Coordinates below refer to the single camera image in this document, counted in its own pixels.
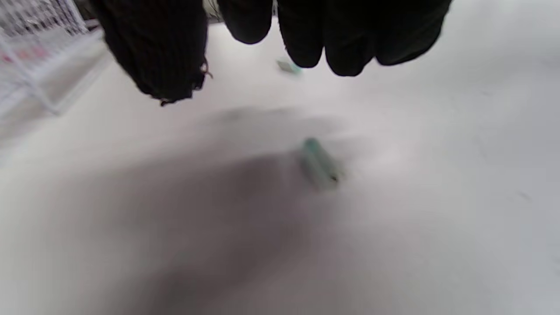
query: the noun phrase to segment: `wire grid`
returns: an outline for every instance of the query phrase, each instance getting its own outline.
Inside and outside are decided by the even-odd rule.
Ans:
[[[0,0],[0,103],[86,33],[72,0]]]

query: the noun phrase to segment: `white surface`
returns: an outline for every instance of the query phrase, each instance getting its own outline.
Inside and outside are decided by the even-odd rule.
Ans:
[[[0,169],[0,313],[560,314],[559,6],[456,1],[358,78],[211,26],[215,79],[165,109],[112,64]]]

